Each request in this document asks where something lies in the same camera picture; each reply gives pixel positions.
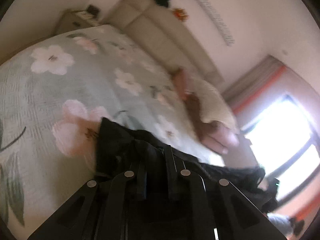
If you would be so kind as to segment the orange plush toy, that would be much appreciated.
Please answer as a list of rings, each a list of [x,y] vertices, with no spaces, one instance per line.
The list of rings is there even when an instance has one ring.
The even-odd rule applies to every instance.
[[[188,13],[182,8],[173,8],[171,11],[173,15],[181,22],[185,22],[189,18]]]

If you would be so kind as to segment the folded salmon blanket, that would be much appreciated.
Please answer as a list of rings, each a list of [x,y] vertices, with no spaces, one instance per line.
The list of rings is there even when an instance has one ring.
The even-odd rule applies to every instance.
[[[194,84],[191,74],[185,68],[179,68],[172,76],[172,83],[175,86],[178,96],[187,100],[188,96],[194,92]]]

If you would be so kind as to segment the beige nightstand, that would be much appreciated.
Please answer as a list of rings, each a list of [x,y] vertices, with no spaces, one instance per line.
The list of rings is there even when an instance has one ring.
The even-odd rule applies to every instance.
[[[53,35],[67,33],[69,31],[99,26],[96,18],[87,11],[67,10],[58,20]]]

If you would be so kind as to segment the folded pink duvet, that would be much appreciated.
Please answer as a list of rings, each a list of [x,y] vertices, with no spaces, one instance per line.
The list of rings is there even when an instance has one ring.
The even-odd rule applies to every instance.
[[[230,148],[239,145],[239,139],[235,133],[227,128],[222,122],[212,121],[204,123],[200,118],[200,101],[194,94],[187,94],[184,104],[193,125],[195,134],[206,148],[219,155],[228,153]]]

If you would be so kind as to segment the beige padded headboard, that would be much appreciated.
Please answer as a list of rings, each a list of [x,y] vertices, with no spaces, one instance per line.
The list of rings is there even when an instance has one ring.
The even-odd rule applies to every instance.
[[[184,67],[216,87],[224,82],[189,29],[155,0],[120,0],[105,23],[125,33],[169,73]]]

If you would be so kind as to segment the small dark clock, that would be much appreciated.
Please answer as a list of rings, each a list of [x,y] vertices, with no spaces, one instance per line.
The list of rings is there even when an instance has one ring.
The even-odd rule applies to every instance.
[[[100,9],[94,5],[89,4],[86,11],[93,15],[93,17],[97,17],[99,15]]]

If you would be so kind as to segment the black hooded jacket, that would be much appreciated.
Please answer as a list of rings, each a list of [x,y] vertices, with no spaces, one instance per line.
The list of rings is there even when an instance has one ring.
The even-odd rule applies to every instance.
[[[217,182],[227,179],[237,187],[261,212],[271,212],[278,206],[275,186],[267,190],[258,187],[265,176],[262,167],[230,168],[199,162],[187,153],[167,145],[145,130],[131,130],[102,118],[97,137],[96,172],[107,178],[126,171],[131,164],[138,163],[147,170],[165,169],[165,156],[172,154],[185,167],[199,174],[204,181]]]

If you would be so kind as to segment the floral quilted bedspread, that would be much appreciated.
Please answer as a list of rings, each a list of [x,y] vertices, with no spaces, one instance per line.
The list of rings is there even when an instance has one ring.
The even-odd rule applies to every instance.
[[[103,25],[54,36],[1,65],[1,219],[16,239],[93,177],[102,118],[223,165],[170,75],[126,35]]]

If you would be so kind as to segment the grey orange curtain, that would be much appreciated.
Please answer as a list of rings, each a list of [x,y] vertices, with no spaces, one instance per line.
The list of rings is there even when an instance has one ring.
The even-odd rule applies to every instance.
[[[252,104],[270,88],[285,72],[287,66],[268,55],[258,65],[233,83],[222,96],[235,115]]]

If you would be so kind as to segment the cream lace pillow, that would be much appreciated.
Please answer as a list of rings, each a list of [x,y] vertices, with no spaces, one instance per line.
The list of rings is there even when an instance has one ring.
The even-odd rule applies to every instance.
[[[233,133],[238,134],[238,124],[231,108],[219,91],[209,82],[193,75],[193,88],[200,101],[200,119],[204,123],[219,121]]]

